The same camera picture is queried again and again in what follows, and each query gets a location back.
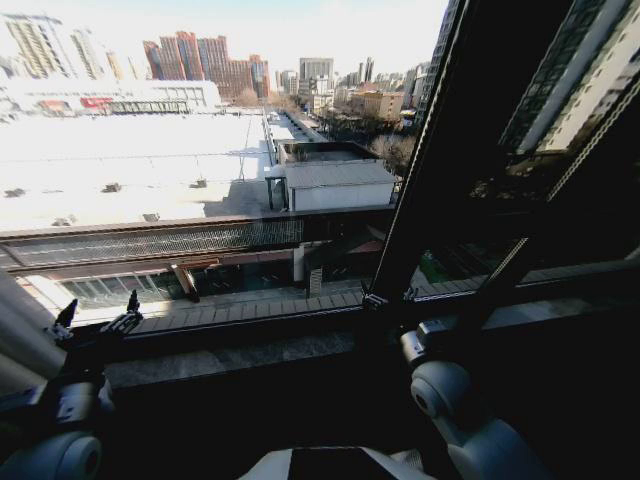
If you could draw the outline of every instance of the window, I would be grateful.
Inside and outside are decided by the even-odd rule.
[[[234,321],[357,307],[363,282],[392,301],[410,287],[424,298],[475,290],[527,238],[524,226],[514,231],[500,219],[543,209],[609,115],[592,98],[618,86],[600,75],[601,46],[635,15],[625,7],[600,19],[608,28],[595,28],[600,6],[560,2],[522,22],[517,6],[481,2],[489,13],[468,17],[467,37],[455,35],[470,28],[458,21],[467,13],[457,2],[423,2],[416,11],[399,0],[367,6],[387,38],[407,39],[380,48],[380,29],[354,26],[355,1],[341,6],[353,15],[325,18],[311,5],[287,10],[286,22],[276,2],[255,7],[265,20],[250,46],[240,27],[246,12],[223,3],[168,5],[176,18],[169,31],[126,7],[95,7],[83,23],[118,21],[98,22],[87,37],[106,77],[72,82],[110,92],[87,95],[94,106],[75,88],[65,90],[64,105],[55,100],[57,75],[35,65],[26,75],[37,82],[11,72],[12,85],[22,79],[39,89],[18,95],[8,87],[19,121],[0,113],[10,153],[0,161],[0,265],[13,275],[46,271],[46,281],[79,298],[79,318],[111,315],[134,289],[150,309],[206,306]],[[55,2],[48,10],[57,15]],[[80,13],[61,20],[73,27]],[[390,18],[442,22],[407,31]],[[332,25],[332,35],[291,30],[310,20]],[[145,38],[134,38],[141,24]],[[292,58],[278,29],[309,56]],[[596,34],[597,42],[583,42]],[[518,47],[514,58],[500,47],[506,38]],[[609,57],[627,43],[615,43]],[[332,56],[312,56],[320,48]],[[233,53],[244,51],[255,54]],[[65,71],[67,62],[77,72],[91,68],[75,50],[56,53]],[[136,67],[148,78],[131,78]],[[620,65],[620,75],[635,78],[632,67]],[[416,146],[423,133],[429,142]],[[430,177],[416,180],[422,170]],[[635,241],[625,238],[624,246],[607,244],[609,256],[590,257],[585,247],[566,258],[620,256]],[[396,276],[390,265],[400,261],[389,255],[405,254],[410,266]],[[529,267],[555,268],[561,259],[536,261]]]

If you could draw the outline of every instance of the bare tree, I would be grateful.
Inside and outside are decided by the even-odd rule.
[[[404,176],[411,161],[415,143],[416,137],[414,136],[379,135],[371,142],[370,148],[386,160],[393,173]]]
[[[293,101],[290,95],[280,95],[276,92],[269,92],[267,103],[276,108],[283,108],[285,110],[296,109],[296,103]]]
[[[258,95],[251,88],[245,88],[236,97],[235,103],[239,107],[257,107],[259,105]]]

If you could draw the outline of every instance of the tiled floor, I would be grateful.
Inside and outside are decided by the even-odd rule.
[[[143,303],[140,306],[140,311],[147,319],[173,316],[185,311],[189,313],[207,312],[205,315],[208,315],[209,312],[219,311],[220,313],[218,315],[220,315],[220,320],[216,321],[223,321],[223,315],[225,316],[225,320],[240,320],[244,318],[334,308],[335,306],[342,306],[343,303],[345,305],[351,305],[354,304],[354,299],[361,298],[361,296],[359,296],[361,295],[361,289],[360,280],[343,280],[324,283],[322,296],[310,299],[306,298],[306,291],[304,289],[283,287],[207,296],[202,297],[199,303],[193,303],[187,299],[148,304]],[[342,294],[347,295],[347,300],[342,297]],[[248,306],[245,310],[243,308],[244,305],[253,305],[254,307],[252,309],[252,307]],[[79,326],[111,320],[123,313],[123,308],[124,305],[122,307],[80,311],[76,314],[74,325]],[[190,315],[188,321],[193,321],[192,315]]]

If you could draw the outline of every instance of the glass window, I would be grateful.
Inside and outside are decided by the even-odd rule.
[[[2,22],[11,24],[23,7],[9,3]],[[340,15],[322,2],[303,9],[259,3],[250,37],[238,2],[173,2],[163,18],[175,18],[174,27],[149,22],[141,0],[130,3],[96,5],[84,16],[53,1],[45,16],[20,20],[58,38],[82,31],[77,38],[86,45],[40,45],[13,33],[3,39],[10,58],[0,74],[11,82],[0,98],[2,254],[56,281],[69,266],[81,269],[88,278],[62,284],[85,299],[83,309],[116,304],[133,289],[149,302],[210,297],[216,305],[276,303],[283,313],[358,304],[361,282],[378,269],[431,100],[450,87],[439,82],[463,2],[374,2],[366,5],[368,21],[355,23],[364,8],[355,0],[341,2]],[[545,45],[524,60],[500,50],[504,38],[492,39],[496,55],[488,58],[487,49],[487,64],[518,60],[527,78],[507,100],[496,95],[496,105],[511,103],[478,142],[473,178],[447,183],[457,195],[451,200],[483,214],[545,204],[640,69],[629,27],[635,4],[622,3],[617,16],[599,15],[598,2],[567,6]],[[424,21],[407,28],[403,18]],[[331,35],[309,35],[303,26],[310,24],[331,25]],[[278,32],[291,32],[300,56]],[[319,50],[327,56],[314,56]],[[33,51],[50,54],[48,66]],[[249,51],[255,54],[240,53]],[[64,104],[56,100],[63,97]],[[450,151],[493,123],[492,107],[459,112],[459,121],[476,122],[456,130]],[[416,229],[444,228],[430,217],[448,200],[424,206],[412,219]],[[15,231],[21,235],[3,236]],[[421,246],[412,285],[420,295],[447,282],[469,286],[516,240]],[[608,245],[605,257],[633,242]],[[565,261],[599,258],[589,252],[576,249]],[[549,256],[537,266],[558,261]]]

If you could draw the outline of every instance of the rooftop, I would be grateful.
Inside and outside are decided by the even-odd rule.
[[[395,177],[375,160],[293,163],[285,167],[287,186],[313,188],[393,183]]]
[[[269,211],[257,115],[26,117],[0,124],[0,137],[3,231],[51,228],[57,218],[86,226]],[[109,183],[121,189],[107,193]],[[25,193],[4,194],[14,189]]]

